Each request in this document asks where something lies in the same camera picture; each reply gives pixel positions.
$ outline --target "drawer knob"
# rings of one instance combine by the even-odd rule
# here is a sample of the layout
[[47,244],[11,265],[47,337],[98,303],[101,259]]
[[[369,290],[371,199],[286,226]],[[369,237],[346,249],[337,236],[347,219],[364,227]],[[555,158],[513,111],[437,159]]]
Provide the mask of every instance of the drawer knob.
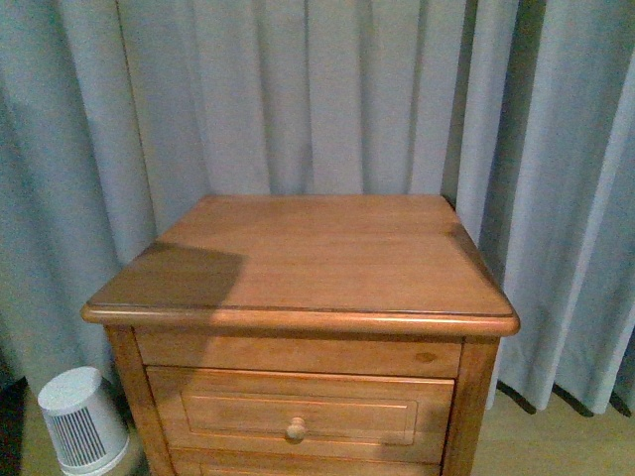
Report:
[[291,424],[287,426],[287,438],[293,443],[299,443],[305,439],[307,426],[302,418],[291,418]]

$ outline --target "space heater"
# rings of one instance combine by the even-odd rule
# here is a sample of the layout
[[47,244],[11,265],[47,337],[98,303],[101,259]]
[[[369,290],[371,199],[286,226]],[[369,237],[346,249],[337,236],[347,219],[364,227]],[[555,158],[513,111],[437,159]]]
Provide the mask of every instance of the space heater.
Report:
[[59,374],[38,394],[38,404],[64,474],[99,476],[126,454],[128,428],[93,367]]

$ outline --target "wooden floor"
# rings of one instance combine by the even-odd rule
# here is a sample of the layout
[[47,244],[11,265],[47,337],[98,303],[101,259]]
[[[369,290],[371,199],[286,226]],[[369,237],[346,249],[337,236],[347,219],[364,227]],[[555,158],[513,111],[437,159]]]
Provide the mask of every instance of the wooden floor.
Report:
[[[28,389],[0,402],[0,475],[61,475],[36,399]],[[147,474],[136,434],[109,473]],[[635,474],[635,419],[609,408],[584,417],[553,396],[545,412],[528,415],[500,394],[485,422],[472,476],[630,476]]]

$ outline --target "nightstand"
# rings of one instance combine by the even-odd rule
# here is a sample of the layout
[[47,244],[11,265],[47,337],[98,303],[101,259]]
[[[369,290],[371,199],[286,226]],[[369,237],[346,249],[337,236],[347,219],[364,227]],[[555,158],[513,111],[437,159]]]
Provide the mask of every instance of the nightstand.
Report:
[[420,195],[205,197],[83,317],[157,476],[466,476],[519,328]]

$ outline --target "light blue curtain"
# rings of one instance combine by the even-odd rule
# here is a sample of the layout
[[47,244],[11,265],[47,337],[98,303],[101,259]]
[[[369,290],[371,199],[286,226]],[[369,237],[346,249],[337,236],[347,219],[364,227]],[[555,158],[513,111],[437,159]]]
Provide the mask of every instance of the light blue curtain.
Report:
[[443,193],[523,321],[498,378],[539,409],[553,384],[633,408],[633,15],[3,1],[3,349],[36,391],[85,363],[109,375],[81,304],[203,194]]

